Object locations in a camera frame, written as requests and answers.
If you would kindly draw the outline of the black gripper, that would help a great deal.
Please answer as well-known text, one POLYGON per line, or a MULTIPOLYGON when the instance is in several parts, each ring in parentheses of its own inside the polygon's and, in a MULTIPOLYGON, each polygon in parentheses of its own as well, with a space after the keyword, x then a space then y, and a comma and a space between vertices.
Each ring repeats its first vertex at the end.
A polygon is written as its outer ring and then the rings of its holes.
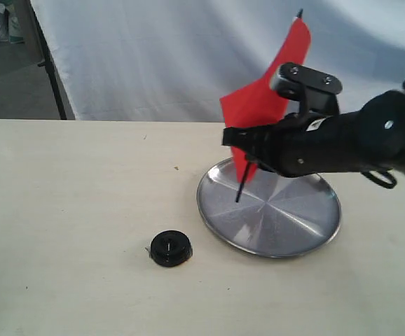
POLYGON ((274 129, 274 125, 227 127, 221 144, 243 149, 246 161, 285 177, 363 172, 367 161, 357 145, 356 117, 356 113, 344 113, 311 118, 293 129, 274 129))

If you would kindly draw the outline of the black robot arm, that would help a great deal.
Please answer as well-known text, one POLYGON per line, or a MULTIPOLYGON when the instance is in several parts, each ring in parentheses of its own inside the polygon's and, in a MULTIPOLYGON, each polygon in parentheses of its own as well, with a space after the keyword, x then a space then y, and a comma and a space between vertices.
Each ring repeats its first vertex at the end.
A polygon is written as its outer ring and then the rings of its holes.
POLYGON ((379 186, 396 186, 405 175, 405 80, 400 90, 380 94, 355 112, 341 113, 339 79, 287 62, 271 81, 298 111, 279 122, 227 127, 222 144, 241 150, 247 165, 287 178, 357 172, 379 186))

